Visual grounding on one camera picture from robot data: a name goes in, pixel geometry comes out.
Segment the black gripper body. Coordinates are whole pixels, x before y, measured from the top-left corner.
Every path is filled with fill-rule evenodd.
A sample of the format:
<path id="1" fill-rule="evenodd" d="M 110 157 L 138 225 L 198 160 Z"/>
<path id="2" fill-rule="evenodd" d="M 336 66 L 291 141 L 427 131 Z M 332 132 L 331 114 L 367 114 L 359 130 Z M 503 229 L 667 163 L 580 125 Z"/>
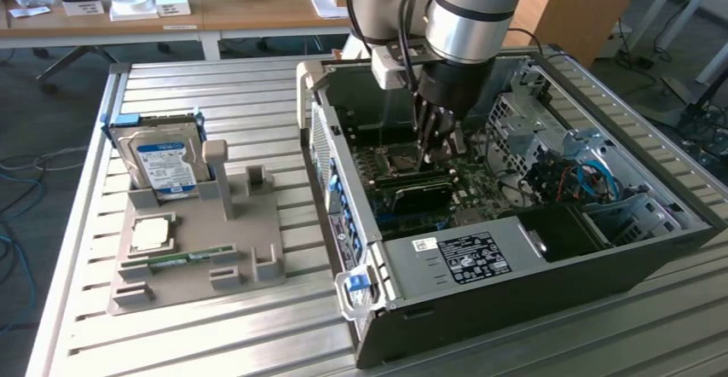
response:
<path id="1" fill-rule="evenodd" d="M 444 108 L 458 120 L 463 120 L 476 105 L 494 66 L 494 59 L 478 64 L 456 61 L 426 63 L 418 93 L 430 104 Z"/>

